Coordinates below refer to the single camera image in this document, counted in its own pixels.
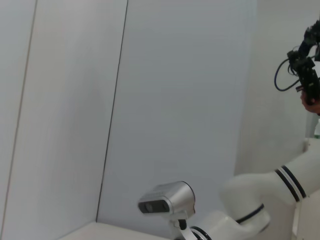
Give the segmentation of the person's hand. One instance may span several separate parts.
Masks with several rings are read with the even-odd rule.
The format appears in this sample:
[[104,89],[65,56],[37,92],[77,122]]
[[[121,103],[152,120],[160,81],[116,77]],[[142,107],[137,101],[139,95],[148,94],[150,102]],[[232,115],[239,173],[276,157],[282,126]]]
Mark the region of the person's hand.
[[319,100],[314,100],[312,99],[312,104],[311,105],[308,105],[307,102],[306,102],[306,93],[303,91],[301,93],[301,96],[300,96],[300,99],[301,99],[301,103],[302,105],[304,106],[304,108],[310,112],[310,113],[313,113],[313,114],[317,114],[318,116],[320,115],[320,101]]

